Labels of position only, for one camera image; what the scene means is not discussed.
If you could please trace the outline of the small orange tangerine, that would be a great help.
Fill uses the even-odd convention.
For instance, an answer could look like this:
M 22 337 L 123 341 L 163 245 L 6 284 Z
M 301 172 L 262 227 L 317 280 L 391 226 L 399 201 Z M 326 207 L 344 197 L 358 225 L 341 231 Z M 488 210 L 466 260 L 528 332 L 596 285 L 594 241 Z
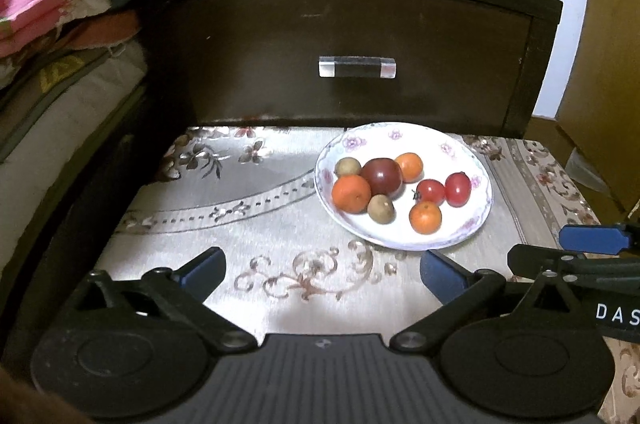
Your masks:
M 442 212 L 435 202 L 421 201 L 411 208 L 409 223 L 416 233 L 431 235 L 442 225 Z
M 395 162 L 398 164 L 402 180 L 406 184 L 419 181 L 423 174 L 423 161 L 420 155 L 414 152 L 405 152 L 398 155 Z

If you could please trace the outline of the red plum tomato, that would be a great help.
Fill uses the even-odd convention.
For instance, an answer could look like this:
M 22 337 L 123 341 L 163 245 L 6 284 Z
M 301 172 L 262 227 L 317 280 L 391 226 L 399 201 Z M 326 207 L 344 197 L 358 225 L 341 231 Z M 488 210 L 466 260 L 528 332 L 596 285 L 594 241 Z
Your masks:
M 464 172 L 450 174 L 445 181 L 446 200 L 452 207 L 463 207 L 471 196 L 471 181 Z

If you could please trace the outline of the small red cherry tomato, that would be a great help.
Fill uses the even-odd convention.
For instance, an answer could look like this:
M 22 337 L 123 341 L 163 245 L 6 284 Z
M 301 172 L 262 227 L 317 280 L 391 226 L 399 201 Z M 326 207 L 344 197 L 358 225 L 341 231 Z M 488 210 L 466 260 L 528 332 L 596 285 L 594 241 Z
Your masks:
M 433 202 L 436 205 L 442 205 L 446 200 L 445 186 L 436 179 L 424 179 L 416 185 L 413 199 L 416 203 Z

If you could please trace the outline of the dark red round tomato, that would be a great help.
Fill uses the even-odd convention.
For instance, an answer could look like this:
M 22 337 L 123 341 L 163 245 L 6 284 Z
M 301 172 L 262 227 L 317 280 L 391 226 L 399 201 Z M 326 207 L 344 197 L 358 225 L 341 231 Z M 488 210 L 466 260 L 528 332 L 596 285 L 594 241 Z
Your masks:
M 360 176 L 369 184 L 372 196 L 395 198 L 404 183 L 399 164 L 390 158 L 369 160 L 361 168 Z

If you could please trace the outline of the large orange tangerine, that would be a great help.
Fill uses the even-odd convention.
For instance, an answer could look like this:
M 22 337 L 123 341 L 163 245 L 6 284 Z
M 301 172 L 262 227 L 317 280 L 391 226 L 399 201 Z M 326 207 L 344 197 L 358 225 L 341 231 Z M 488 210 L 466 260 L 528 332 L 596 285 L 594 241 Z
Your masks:
M 360 175 L 345 175 L 335 182 L 331 196 L 337 210 L 349 214 L 359 214 L 369 204 L 371 187 Z

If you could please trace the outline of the beige floral table cloth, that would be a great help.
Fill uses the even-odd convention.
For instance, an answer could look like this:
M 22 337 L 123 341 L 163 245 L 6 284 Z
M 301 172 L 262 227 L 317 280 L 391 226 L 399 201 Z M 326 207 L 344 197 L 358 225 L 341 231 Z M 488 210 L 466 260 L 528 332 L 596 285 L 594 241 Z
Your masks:
M 420 278 L 406 210 L 358 235 L 330 215 L 317 183 L 343 155 L 418 153 L 440 175 L 471 176 L 478 201 L 437 235 L 469 270 L 509 270 L 514 244 L 553 247 L 593 211 L 536 141 L 440 136 L 425 129 L 197 127 L 166 153 L 162 179 L 140 189 L 99 260 L 117 280 L 177 268 L 217 245 L 224 281 L 207 306 L 257 338 L 227 358 L 160 423 L 487 423 L 415 355 L 387 348 L 439 306 Z

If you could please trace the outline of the yellow wooden cabinet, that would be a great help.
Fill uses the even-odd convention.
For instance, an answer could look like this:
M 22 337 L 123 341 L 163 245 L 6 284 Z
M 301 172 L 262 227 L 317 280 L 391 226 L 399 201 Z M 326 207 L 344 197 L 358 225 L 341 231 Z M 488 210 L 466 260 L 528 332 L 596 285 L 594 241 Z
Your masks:
M 639 0 L 563 0 L 572 44 L 555 119 L 629 215 L 639 212 Z

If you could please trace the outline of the white floral ceramic plate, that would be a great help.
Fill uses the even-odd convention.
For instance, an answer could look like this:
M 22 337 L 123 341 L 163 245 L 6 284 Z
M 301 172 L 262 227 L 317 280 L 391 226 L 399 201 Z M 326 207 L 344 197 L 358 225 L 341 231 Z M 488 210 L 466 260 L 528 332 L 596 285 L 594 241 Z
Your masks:
M 393 199 L 395 219 L 381 225 L 367 213 L 349 214 L 339 210 L 331 198 L 337 176 L 335 164 L 354 158 L 366 164 L 374 158 L 396 158 L 416 153 L 423 161 L 422 176 L 441 183 L 452 173 L 463 172 L 471 180 L 471 196 L 463 207 L 442 203 L 442 225 L 431 235 L 411 228 L 409 212 L 414 204 L 416 184 L 402 185 Z M 334 222 L 350 233 L 382 247 L 402 251 L 438 250 L 452 247 L 473 236 L 488 218 L 492 206 L 491 182 L 483 163 L 452 137 L 429 127 L 401 122 L 370 123 L 348 129 L 324 147 L 314 166 L 314 188 Z

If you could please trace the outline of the stacked folded blankets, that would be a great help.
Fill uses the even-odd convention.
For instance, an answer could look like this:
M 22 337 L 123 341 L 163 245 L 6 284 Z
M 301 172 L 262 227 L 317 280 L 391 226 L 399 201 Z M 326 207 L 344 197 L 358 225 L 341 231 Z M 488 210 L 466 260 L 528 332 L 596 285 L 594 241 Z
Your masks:
M 1 0 L 1 262 L 75 153 L 146 71 L 132 10 L 112 0 Z

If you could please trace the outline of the dark brown wooden nightstand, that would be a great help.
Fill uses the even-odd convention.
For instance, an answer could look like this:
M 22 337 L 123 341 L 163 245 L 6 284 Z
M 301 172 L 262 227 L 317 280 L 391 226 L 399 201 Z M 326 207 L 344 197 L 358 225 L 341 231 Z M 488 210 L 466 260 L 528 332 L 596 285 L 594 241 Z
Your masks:
M 407 121 L 521 136 L 559 0 L 134 0 L 152 76 L 200 124 Z M 320 78 L 320 56 L 396 60 L 393 80 Z

